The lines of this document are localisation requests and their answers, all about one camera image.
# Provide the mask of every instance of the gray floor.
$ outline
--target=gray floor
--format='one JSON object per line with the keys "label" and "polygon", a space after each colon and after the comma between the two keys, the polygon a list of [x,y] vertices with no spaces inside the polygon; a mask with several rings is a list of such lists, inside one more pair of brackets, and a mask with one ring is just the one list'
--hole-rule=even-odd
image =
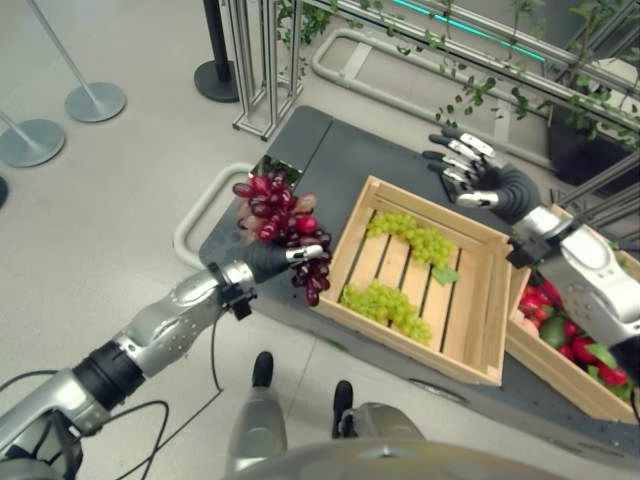
{"label": "gray floor", "polygon": [[[119,117],[74,122],[64,98],[74,79],[24,2],[0,2],[0,106],[16,120],[58,122],[67,145],[53,161],[16,170],[0,163],[11,196],[0,210],[0,379],[76,363],[139,309],[192,273],[171,246],[181,217],[221,167],[255,161],[266,145],[231,128],[237,105],[212,103],[192,82],[211,55],[199,0],[41,0],[52,26],[89,80],[127,94]],[[416,150],[433,125],[308,74],[301,104]],[[525,167],[545,187],[549,177]],[[219,203],[208,226],[225,207]],[[196,234],[201,241],[207,225]],[[208,335],[188,357],[149,381],[127,406],[162,398],[173,432],[214,393]],[[574,457],[255,314],[221,320],[216,361],[225,392],[158,455],[150,478],[219,478],[226,440],[255,356],[276,359],[275,388],[291,446],[328,438],[332,390],[341,378],[356,400],[405,410],[433,440],[500,453],[571,479],[631,479]],[[37,381],[0,397],[6,410]],[[147,411],[85,443],[81,479],[109,479],[147,455],[160,422]]]}

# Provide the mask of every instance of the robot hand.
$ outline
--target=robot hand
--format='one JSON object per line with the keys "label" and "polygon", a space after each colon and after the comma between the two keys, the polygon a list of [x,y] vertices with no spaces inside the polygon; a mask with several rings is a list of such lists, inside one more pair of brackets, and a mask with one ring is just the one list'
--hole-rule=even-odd
{"label": "robot hand", "polygon": [[429,140],[459,156],[427,150],[429,168],[441,175],[452,202],[465,207],[489,208],[510,225],[540,205],[538,187],[516,168],[496,158],[495,150],[479,138],[453,128]]}
{"label": "robot hand", "polygon": [[251,313],[255,285],[322,251],[319,245],[284,249],[256,242],[234,250],[232,262],[180,282],[76,367],[61,370],[0,416],[0,478],[75,478],[82,449],[72,427],[81,436],[96,433],[116,405],[184,357],[223,313],[232,310],[238,319]]}
{"label": "robot hand", "polygon": [[436,160],[429,168],[441,175],[451,201],[489,208],[509,223],[514,250],[507,259],[517,268],[535,265],[561,293],[574,320],[640,384],[640,284],[620,268],[608,242],[541,205],[533,181],[496,160],[480,139],[452,128],[429,139],[460,155],[422,154]]}

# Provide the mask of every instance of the wooden crate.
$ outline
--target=wooden crate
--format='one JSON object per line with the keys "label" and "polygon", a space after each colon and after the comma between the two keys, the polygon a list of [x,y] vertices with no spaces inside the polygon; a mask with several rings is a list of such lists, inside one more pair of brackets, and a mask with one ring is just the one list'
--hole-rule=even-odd
{"label": "wooden crate", "polygon": [[[378,211],[409,213],[421,226],[435,227],[453,242],[458,248],[450,265],[458,271],[458,281],[439,284],[429,267],[411,260],[409,246],[395,237],[367,239],[367,224]],[[336,247],[331,288],[320,296],[317,309],[456,380],[500,385],[511,278],[507,240],[496,230],[369,177]],[[400,288],[419,308],[432,332],[429,346],[338,303],[346,284],[365,288],[374,278]]]}
{"label": "wooden crate", "polygon": [[[552,211],[568,217],[557,206]],[[616,252],[618,259],[625,258],[631,275],[640,281],[640,264],[626,252]],[[620,400],[596,380],[568,360],[564,355],[525,331],[517,321],[520,314],[518,302],[527,285],[531,271],[528,268],[513,269],[509,305],[512,310],[507,325],[507,352],[548,382],[567,400],[587,415],[613,422],[636,423],[631,405]]]}

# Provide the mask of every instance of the green grape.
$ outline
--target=green grape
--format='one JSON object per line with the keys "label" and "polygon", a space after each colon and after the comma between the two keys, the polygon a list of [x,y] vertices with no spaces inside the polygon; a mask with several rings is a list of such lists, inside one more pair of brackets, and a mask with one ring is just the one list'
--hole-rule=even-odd
{"label": "green grape", "polygon": [[417,316],[418,309],[397,288],[391,288],[373,280],[364,290],[354,285],[345,286],[340,303],[375,322],[387,325],[389,321],[400,332],[422,344],[428,344],[431,331]]}

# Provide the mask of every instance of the black table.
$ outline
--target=black table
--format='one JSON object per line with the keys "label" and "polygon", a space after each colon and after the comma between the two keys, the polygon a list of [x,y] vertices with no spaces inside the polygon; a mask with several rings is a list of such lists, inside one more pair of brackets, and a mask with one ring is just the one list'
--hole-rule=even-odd
{"label": "black table", "polygon": [[[315,214],[333,234],[334,243],[370,174],[490,227],[508,231],[508,226],[488,211],[452,205],[420,153],[310,107],[299,107],[293,113],[267,154],[303,171],[296,190],[317,194],[320,202]],[[232,205],[200,249],[203,263],[229,260],[229,250],[240,240],[235,223]],[[505,356],[501,387],[459,383],[319,315],[306,306],[301,291],[290,285],[288,275],[281,275],[260,286],[259,298],[252,305],[278,321],[327,339],[368,363],[560,448],[614,466],[638,467],[638,426],[586,416],[510,355]]]}

